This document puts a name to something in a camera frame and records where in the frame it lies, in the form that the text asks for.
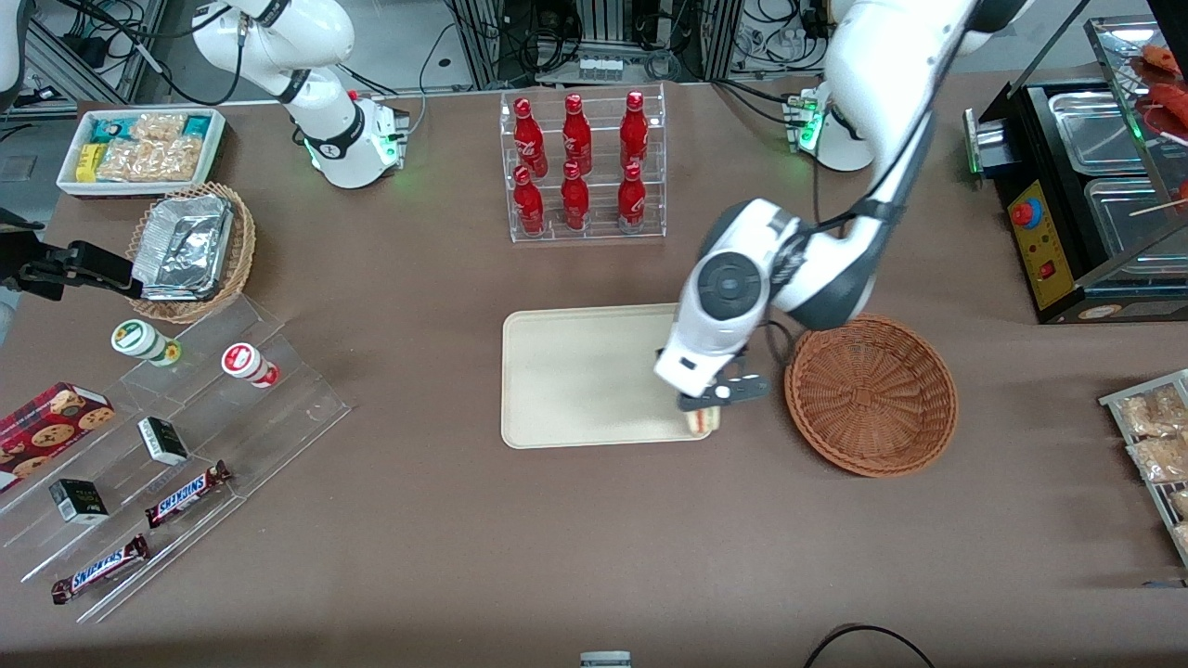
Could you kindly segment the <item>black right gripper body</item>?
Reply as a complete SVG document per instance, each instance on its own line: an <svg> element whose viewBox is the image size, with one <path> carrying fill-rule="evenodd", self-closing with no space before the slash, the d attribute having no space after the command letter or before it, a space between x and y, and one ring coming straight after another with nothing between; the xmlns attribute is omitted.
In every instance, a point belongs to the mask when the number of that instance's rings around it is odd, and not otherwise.
<svg viewBox="0 0 1188 668"><path fill-rule="evenodd" d="M34 286L20 277L20 270L29 261L42 258L42 239L38 232L45 229L44 223L34 223L1 208L1 284L13 292L26 292L48 300L44 288Z"/></svg>

